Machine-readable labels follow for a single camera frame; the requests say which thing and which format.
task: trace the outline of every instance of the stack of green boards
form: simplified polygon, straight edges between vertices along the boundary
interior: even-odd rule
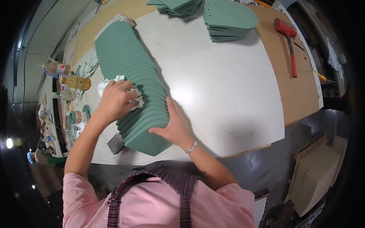
[[[142,92],[143,107],[116,122],[125,146],[156,156],[171,143],[148,132],[151,127],[165,128],[170,120],[165,88],[155,65],[126,22],[109,25],[95,41],[95,47],[104,78],[111,80],[124,75]]]
[[[228,0],[205,0],[203,19],[213,42],[242,39],[258,23],[250,8]]]
[[[175,18],[186,18],[198,11],[203,0],[149,0],[147,5],[156,5],[160,13]]]

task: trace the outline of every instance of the white table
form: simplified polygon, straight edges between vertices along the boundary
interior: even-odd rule
[[[136,30],[168,95],[182,106],[198,142],[213,156],[221,157],[284,138],[283,109],[275,74],[256,32],[253,30],[237,42],[212,43],[201,15],[198,12],[187,21],[155,11],[136,20]],[[90,52],[73,67],[76,69],[87,60]],[[99,67],[82,101],[72,102],[75,110],[81,110],[84,104],[89,104],[92,112],[97,108],[97,85],[102,79]],[[113,155],[107,142],[117,132],[115,123],[103,131],[93,163],[145,165],[163,159],[189,161],[189,156],[176,146],[155,157],[130,149]]]

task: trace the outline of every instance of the yellow tool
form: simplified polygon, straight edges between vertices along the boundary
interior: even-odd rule
[[[315,71],[316,74],[318,75],[319,79],[322,80],[322,81],[329,81],[329,82],[334,82],[334,81],[331,81],[331,80],[327,80],[327,78],[323,75],[321,75],[320,73],[318,73],[317,71]]]

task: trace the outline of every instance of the brown liquid bottle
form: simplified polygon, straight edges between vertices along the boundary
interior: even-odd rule
[[[44,64],[43,68],[46,71],[51,72],[51,73],[69,74],[71,66],[66,65],[66,64],[62,64],[62,63],[51,62],[51,63]]]
[[[75,75],[67,77],[59,77],[60,84],[66,84],[68,88],[88,90],[91,86],[91,81],[88,78],[83,78]]]

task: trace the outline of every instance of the concrete floor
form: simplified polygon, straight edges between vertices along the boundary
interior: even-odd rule
[[[335,135],[347,139],[349,123],[349,116],[344,112],[322,109],[285,127],[285,138],[272,143],[270,147],[220,161],[232,171],[241,188],[252,192],[268,188],[270,196],[267,210],[274,210],[282,204],[288,192],[288,181],[295,164],[292,154],[308,146],[322,133],[327,133],[330,146]],[[110,191],[133,173],[131,169],[134,167],[91,164],[89,181],[105,185]]]

